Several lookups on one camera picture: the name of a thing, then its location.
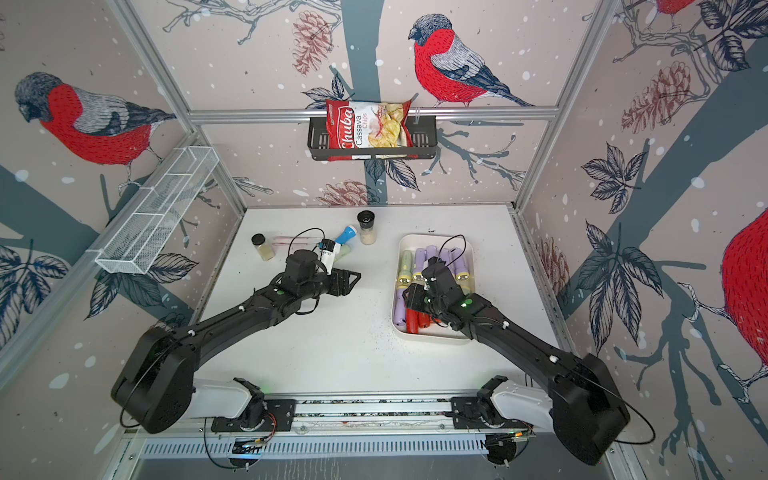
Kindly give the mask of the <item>medium green flashlight yellow rim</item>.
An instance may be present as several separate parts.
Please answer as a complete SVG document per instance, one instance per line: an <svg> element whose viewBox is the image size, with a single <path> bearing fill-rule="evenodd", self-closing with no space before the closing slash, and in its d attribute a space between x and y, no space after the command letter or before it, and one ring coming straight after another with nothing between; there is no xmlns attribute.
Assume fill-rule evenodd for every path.
<svg viewBox="0 0 768 480"><path fill-rule="evenodd" d="M339 247L339 251L336 253L335 260L339 261L344 256L348 255L352 251L350 245L344 244Z"/></svg>

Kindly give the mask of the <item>purple flashlight with yellow button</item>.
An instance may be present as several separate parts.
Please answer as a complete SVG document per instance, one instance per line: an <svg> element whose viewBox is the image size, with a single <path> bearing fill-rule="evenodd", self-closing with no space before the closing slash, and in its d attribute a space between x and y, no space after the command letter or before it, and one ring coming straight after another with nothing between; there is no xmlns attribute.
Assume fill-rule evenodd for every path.
<svg viewBox="0 0 768 480"><path fill-rule="evenodd" d="M451 259L453 261L451 267L453 268L455 279L457 281L468 281L471 278L471 271L465 257L465 249L452 249Z"/></svg>

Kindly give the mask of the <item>small pale green flashlight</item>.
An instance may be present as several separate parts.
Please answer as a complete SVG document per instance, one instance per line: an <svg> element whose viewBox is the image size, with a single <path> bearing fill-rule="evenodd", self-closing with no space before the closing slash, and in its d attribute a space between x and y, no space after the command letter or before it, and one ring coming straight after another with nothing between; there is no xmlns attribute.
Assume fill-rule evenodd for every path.
<svg viewBox="0 0 768 480"><path fill-rule="evenodd" d="M399 256L398 262L398 275L397 285L399 288L407 288L413 278L413 252L411 250L403 250Z"/></svg>

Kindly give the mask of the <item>large purple flashlight yellow rim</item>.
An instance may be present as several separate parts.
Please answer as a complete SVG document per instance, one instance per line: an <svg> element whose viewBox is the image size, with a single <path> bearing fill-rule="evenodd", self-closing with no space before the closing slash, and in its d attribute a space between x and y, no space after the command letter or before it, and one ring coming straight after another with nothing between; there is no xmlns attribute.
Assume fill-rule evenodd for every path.
<svg viewBox="0 0 768 480"><path fill-rule="evenodd" d="M392 323L394 327L401 332L407 331L406 305L405 305L405 299L404 299L404 292L405 290L402 288L396 290L395 306L394 306L394 312L392 316Z"/></svg>

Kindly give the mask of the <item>short purple flashlight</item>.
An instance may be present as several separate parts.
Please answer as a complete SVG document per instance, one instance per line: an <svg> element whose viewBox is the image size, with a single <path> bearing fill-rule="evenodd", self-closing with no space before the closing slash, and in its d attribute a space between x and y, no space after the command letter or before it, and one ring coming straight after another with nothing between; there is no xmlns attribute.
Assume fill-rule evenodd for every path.
<svg viewBox="0 0 768 480"><path fill-rule="evenodd" d="M426 247L426 256L425 256L426 261L429 261L431 258L437 257L437 256L438 256L438 249L435 245L429 245Z"/></svg>

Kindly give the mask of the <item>small purple flashlight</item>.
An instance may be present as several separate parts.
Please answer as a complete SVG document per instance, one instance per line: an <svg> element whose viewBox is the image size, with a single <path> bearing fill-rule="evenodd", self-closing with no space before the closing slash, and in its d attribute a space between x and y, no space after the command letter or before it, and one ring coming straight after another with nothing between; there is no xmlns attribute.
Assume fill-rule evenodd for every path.
<svg viewBox="0 0 768 480"><path fill-rule="evenodd" d="M412 267L412 281L415 283L423 283L423 268L426 263L427 251L425 248L417 248L414 252L413 267Z"/></svg>

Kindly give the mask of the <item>small red flashlight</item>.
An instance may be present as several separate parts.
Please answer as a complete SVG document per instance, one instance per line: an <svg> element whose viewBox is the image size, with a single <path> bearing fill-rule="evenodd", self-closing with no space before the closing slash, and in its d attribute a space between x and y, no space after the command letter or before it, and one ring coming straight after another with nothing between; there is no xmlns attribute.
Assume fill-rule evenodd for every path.
<svg viewBox="0 0 768 480"><path fill-rule="evenodd" d="M418 324L420 329L428 328L432 323L431 317L423 312L418 314Z"/></svg>

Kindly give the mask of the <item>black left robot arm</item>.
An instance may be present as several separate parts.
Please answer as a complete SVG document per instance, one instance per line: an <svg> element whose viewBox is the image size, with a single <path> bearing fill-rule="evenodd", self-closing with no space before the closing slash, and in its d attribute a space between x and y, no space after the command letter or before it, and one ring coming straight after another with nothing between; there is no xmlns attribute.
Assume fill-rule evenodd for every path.
<svg viewBox="0 0 768 480"><path fill-rule="evenodd" d="M201 366L248 336L300 315L308 299L348 295L361 278L350 270L327 270L316 253L298 250L287 257L282 273L237 306L187 329L146 331L115 381L111 398L147 432L162 432L187 412Z"/></svg>

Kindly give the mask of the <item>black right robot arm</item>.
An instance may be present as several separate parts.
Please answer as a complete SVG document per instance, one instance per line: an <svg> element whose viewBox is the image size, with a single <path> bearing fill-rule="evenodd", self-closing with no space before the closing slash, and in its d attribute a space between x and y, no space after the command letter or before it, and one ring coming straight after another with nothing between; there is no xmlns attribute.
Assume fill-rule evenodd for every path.
<svg viewBox="0 0 768 480"><path fill-rule="evenodd" d="M552 401L549 416L562 445L576 459L595 465L630 422L628 405L605 363L582 358L534 336L486 298L465 294L447 265L433 257L424 285L411 284L405 305L484 344L519 367Z"/></svg>

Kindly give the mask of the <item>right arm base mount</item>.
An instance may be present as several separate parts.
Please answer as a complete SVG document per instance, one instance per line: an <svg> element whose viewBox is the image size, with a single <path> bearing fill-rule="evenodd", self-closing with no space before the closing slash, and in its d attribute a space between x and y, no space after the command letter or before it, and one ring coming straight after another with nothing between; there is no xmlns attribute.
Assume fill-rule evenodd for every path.
<svg viewBox="0 0 768 480"><path fill-rule="evenodd" d="M523 428L531 430L533 426L527 422L503 417L491 400L491 395L507 380L506 376L496 375L473 396L452 397L450 410L445 413L445 416L452 420L455 429Z"/></svg>

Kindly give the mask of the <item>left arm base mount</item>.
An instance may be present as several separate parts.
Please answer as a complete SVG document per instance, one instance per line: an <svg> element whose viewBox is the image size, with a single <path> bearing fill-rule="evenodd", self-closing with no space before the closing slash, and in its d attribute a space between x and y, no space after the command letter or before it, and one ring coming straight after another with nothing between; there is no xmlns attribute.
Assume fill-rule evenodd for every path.
<svg viewBox="0 0 768 480"><path fill-rule="evenodd" d="M243 406L237 402L237 414L216 416L212 420L212 432L277 433L291 430L297 407L296 399L268 399L257 385L239 377L235 377L227 386L235 387L238 394L245 394L247 402Z"/></svg>

